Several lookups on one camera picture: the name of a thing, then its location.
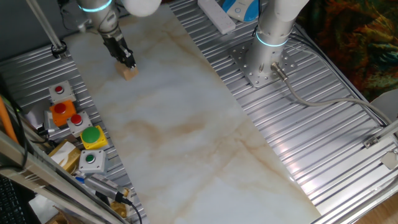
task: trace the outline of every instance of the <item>red button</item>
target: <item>red button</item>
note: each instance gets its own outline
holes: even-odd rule
[[[83,120],[81,119],[81,116],[78,115],[78,114],[73,115],[73,116],[70,118],[70,121],[71,121],[73,124],[75,124],[75,125],[81,125],[82,122],[83,122]]]
[[[55,91],[56,91],[58,94],[63,93],[63,88],[62,88],[62,86],[57,86],[57,87],[55,87]]]
[[[54,111],[56,113],[63,114],[64,112],[66,112],[66,110],[67,110],[67,106],[65,106],[63,103],[59,103],[54,106]]]

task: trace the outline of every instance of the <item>white paper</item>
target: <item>white paper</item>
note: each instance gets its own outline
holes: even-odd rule
[[[66,142],[58,152],[56,152],[51,159],[54,160],[60,166],[64,166],[68,162],[69,153],[72,152],[76,147],[70,143]]]

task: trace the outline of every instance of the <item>metal grooved platform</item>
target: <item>metal grooved platform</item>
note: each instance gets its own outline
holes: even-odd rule
[[[386,151],[396,148],[392,140],[381,142],[377,150],[363,146],[362,142],[381,127],[362,107],[338,103],[309,108],[296,103],[281,81],[276,80],[260,89],[249,84],[228,54],[228,49],[251,40],[256,22],[235,21],[236,30],[232,34],[221,35],[195,0],[175,1],[170,8],[323,215],[317,223],[332,223],[397,175],[397,169],[388,170],[379,162]],[[287,45],[305,48],[293,40]],[[298,67],[288,75],[300,96],[310,101],[356,97],[356,90],[351,89],[351,85],[319,57],[289,46],[287,51]],[[49,100],[48,86],[68,80],[77,97],[76,109],[85,110],[93,124],[100,125],[108,137],[111,147],[106,152],[111,167],[107,177],[134,191],[70,55],[66,60],[55,59],[50,47],[44,47],[1,62],[0,73],[25,110],[41,100]],[[58,141],[65,138],[73,141],[68,129],[58,129],[51,136],[51,139]],[[133,201],[139,205],[138,209],[144,217],[136,195]]]

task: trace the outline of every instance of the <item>white box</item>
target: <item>white box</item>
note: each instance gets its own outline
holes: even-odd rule
[[[198,5],[222,34],[235,30],[236,24],[215,0],[198,0]]]
[[[69,126],[70,132],[73,134],[75,138],[80,136],[80,133],[82,133],[86,128],[92,127],[93,123],[91,123],[90,118],[88,117],[88,114],[86,111],[80,112],[77,115],[81,116],[81,124],[77,125],[72,122],[72,118],[67,119],[67,124]]]
[[[55,91],[57,87],[61,87],[62,91]],[[71,100],[72,102],[76,101],[76,96],[73,93],[72,87],[68,81],[50,86],[49,91],[53,104],[62,103],[67,100]]]

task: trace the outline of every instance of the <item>orange button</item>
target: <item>orange button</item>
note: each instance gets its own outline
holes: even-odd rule
[[[51,106],[50,111],[52,112],[52,120],[58,127],[67,124],[67,119],[76,114],[75,105],[71,100]]]

